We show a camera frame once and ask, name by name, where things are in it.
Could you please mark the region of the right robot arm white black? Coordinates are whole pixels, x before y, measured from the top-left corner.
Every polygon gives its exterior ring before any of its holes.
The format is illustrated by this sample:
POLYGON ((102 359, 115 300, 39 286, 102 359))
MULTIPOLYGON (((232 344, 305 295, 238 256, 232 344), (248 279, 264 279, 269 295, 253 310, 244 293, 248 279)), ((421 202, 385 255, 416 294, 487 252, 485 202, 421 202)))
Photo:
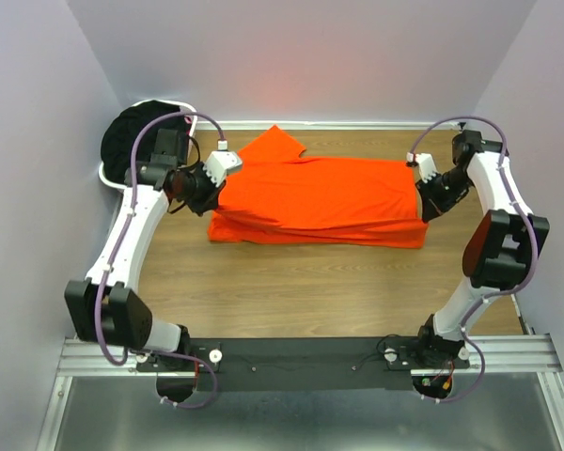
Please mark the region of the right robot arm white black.
POLYGON ((530 281, 550 231, 520 195, 503 142, 463 130, 452 140, 452 162, 440 173, 430 154, 410 150, 406 157, 420 176, 415 187, 424 222, 449 212, 470 190, 477 191, 483 212, 462 254, 462 281, 418 331, 414 357, 426 368, 466 359, 465 336, 493 301, 530 281))

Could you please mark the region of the orange t-shirt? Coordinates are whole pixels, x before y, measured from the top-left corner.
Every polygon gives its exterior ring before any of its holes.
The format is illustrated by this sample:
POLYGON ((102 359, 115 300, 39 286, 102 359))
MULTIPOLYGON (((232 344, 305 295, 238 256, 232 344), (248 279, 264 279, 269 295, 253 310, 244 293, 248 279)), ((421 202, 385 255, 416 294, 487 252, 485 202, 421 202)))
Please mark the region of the orange t-shirt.
POLYGON ((402 162, 306 157, 273 126, 239 153, 208 228, 211 241, 348 243, 419 249, 428 226, 412 171, 402 162))

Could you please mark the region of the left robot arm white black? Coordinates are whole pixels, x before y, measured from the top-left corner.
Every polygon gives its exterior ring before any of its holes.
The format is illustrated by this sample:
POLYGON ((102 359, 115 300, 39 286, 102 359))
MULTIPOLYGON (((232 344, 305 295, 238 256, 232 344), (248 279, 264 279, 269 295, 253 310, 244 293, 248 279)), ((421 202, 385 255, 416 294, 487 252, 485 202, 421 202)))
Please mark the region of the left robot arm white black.
POLYGON ((69 281, 64 293, 77 336, 97 344, 110 365, 126 364, 132 351, 157 353, 170 371, 188 364, 187 329, 153 316, 137 294, 140 272, 171 202, 181 202, 198 216, 215 210, 227 178, 242 166, 222 133, 216 151, 191 168, 164 162, 157 154, 147 162, 131 161, 106 244, 85 278, 69 281))

